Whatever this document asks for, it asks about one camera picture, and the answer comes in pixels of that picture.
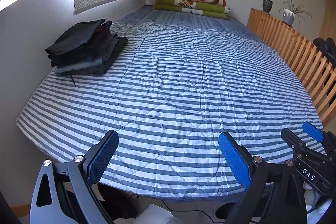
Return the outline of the wooden slatted bed rail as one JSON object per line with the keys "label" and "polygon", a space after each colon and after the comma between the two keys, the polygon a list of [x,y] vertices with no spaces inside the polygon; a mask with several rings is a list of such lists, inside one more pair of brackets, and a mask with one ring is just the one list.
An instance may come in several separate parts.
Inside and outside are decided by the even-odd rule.
{"label": "wooden slatted bed rail", "polygon": [[335,118],[335,67],[299,32],[264,11],[252,8],[247,28],[275,50],[309,94],[324,126]]}

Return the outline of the potted spider plant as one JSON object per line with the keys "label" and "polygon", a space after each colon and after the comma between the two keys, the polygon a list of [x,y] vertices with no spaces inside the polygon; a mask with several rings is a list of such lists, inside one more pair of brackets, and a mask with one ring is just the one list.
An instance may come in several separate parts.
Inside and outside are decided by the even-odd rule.
{"label": "potted spider plant", "polygon": [[296,19],[298,19],[298,24],[301,26],[301,20],[306,22],[307,16],[310,19],[313,18],[312,13],[306,11],[304,5],[296,6],[293,0],[285,0],[282,5],[283,7],[279,10],[279,12],[282,14],[282,21],[290,27],[293,25]]}

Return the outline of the green folded blanket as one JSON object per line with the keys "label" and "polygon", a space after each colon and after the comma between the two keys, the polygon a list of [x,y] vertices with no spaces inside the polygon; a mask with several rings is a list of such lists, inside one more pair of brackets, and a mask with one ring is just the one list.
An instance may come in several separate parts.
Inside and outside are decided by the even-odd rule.
{"label": "green folded blanket", "polygon": [[184,12],[219,19],[226,19],[227,15],[231,12],[228,6],[218,6],[188,0],[155,0],[153,8],[155,10]]}

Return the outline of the blue white striped bed quilt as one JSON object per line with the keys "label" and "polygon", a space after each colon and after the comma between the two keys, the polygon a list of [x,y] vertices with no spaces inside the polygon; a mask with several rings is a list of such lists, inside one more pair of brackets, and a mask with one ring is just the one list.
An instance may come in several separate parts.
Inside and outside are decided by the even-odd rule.
{"label": "blue white striped bed quilt", "polygon": [[321,120],[285,61],[243,24],[150,6],[112,25],[128,43],[102,76],[51,72],[17,119],[60,162],[83,155],[109,130],[119,145],[101,182],[142,196],[219,199],[243,191],[219,151],[228,131],[252,155],[284,162],[289,128]]}

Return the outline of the stack of folded dark clothes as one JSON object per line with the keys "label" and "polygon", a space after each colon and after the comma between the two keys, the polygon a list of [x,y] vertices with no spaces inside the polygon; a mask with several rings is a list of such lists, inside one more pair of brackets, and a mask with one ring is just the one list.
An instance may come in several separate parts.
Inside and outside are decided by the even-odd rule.
{"label": "stack of folded dark clothes", "polygon": [[46,49],[54,73],[59,76],[101,76],[128,43],[110,30],[105,19],[80,22],[66,30]]}

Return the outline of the dark ceramic vase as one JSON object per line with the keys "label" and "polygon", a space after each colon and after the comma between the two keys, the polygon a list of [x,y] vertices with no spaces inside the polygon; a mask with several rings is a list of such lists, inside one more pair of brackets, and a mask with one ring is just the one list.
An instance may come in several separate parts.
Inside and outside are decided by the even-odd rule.
{"label": "dark ceramic vase", "polygon": [[266,12],[267,14],[270,13],[273,7],[273,1],[271,0],[263,0],[262,2],[262,10]]}

